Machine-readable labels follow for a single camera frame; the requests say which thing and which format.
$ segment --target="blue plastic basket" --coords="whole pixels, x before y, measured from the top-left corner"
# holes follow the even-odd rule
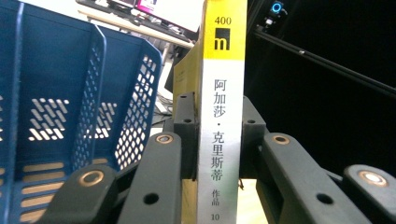
[[[161,67],[144,39],[1,1],[0,223],[40,217],[83,166],[138,161]]]

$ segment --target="book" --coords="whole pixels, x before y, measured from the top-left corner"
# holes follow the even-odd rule
[[[247,3],[205,0],[199,39],[175,66],[174,106],[194,91],[200,124],[197,182],[183,181],[182,219],[189,210],[194,220],[184,223],[236,223]]]

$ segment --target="electronic device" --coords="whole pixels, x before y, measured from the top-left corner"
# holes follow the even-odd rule
[[[276,24],[282,17],[287,15],[288,12],[284,8],[284,4],[279,1],[274,1],[270,7],[268,15],[265,17],[265,26],[263,27],[264,32],[268,33],[272,25]]]
[[[135,9],[181,29],[197,32],[201,24],[203,0],[136,0]]]

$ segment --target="metal rivet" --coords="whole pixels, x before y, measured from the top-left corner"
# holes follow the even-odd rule
[[[90,175],[97,175],[97,177],[94,178],[92,181],[87,181],[86,178]],[[84,175],[82,175],[79,178],[78,183],[84,187],[91,187],[91,186],[94,186],[94,185],[98,184],[99,182],[101,182],[104,177],[105,177],[105,174],[103,174],[102,171],[89,171],[88,173],[85,173]]]
[[[376,174],[371,171],[360,171],[359,177],[367,183],[376,185],[381,188],[388,186],[388,181],[382,175]]]
[[[155,140],[161,144],[168,144],[173,141],[173,137],[169,134],[162,134],[159,135]]]
[[[273,141],[280,145],[287,145],[288,143],[290,143],[289,138],[282,136],[282,135],[273,136]]]

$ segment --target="book spine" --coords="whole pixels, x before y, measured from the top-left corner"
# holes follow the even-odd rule
[[[197,223],[236,223],[246,22],[247,1],[205,2]]]

